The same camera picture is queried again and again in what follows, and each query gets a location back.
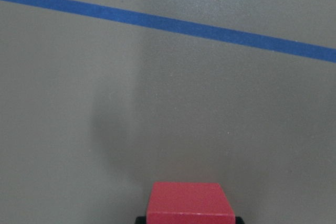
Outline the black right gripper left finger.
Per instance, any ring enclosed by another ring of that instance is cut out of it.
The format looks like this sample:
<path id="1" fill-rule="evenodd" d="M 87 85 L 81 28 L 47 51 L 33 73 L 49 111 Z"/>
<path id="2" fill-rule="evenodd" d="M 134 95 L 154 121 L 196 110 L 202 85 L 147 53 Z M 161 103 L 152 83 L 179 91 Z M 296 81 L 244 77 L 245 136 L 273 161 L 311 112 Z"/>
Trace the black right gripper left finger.
<path id="1" fill-rule="evenodd" d="M 135 224 L 146 224 L 146 216 L 137 216 Z"/>

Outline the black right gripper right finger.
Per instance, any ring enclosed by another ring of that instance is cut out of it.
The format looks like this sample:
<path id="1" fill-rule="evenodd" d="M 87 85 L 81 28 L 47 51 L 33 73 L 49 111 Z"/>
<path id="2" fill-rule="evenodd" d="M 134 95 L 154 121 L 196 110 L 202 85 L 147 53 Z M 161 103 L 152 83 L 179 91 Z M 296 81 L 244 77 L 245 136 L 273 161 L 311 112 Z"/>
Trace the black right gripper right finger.
<path id="1" fill-rule="evenodd" d="M 244 224 L 244 220 L 240 216 L 235 217 L 235 224 Z"/>

